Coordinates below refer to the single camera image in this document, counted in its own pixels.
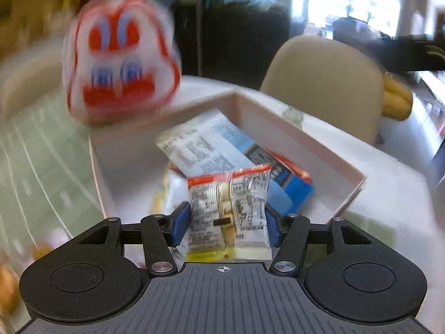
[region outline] gray ribbed panel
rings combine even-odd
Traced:
[[[141,299],[106,321],[66,326],[35,320],[23,334],[426,334],[413,319],[385,326],[334,318],[310,301],[297,280],[261,264],[186,264],[152,280]]]

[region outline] red and white bag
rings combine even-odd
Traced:
[[[181,77],[173,21],[154,0],[92,0],[64,43],[68,110],[89,124],[165,106]]]

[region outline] chair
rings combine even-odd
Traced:
[[[275,55],[260,91],[374,145],[382,114],[382,74],[337,41],[299,36]]]

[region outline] red mouth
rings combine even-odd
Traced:
[[[83,98],[87,106],[92,108],[122,108],[133,106],[150,98],[154,94],[154,82],[151,75],[139,80],[124,83],[122,95],[116,95],[112,85],[95,87],[84,85]]]

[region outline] black object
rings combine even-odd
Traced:
[[[350,222],[288,215],[274,226],[282,245],[269,270],[186,263],[177,272],[167,242],[184,235],[188,209],[140,225],[108,218],[32,264],[20,290],[33,319],[21,332],[428,333],[414,319],[422,271]],[[143,244],[147,270],[122,257],[128,243]],[[308,244],[327,252],[305,269]]]

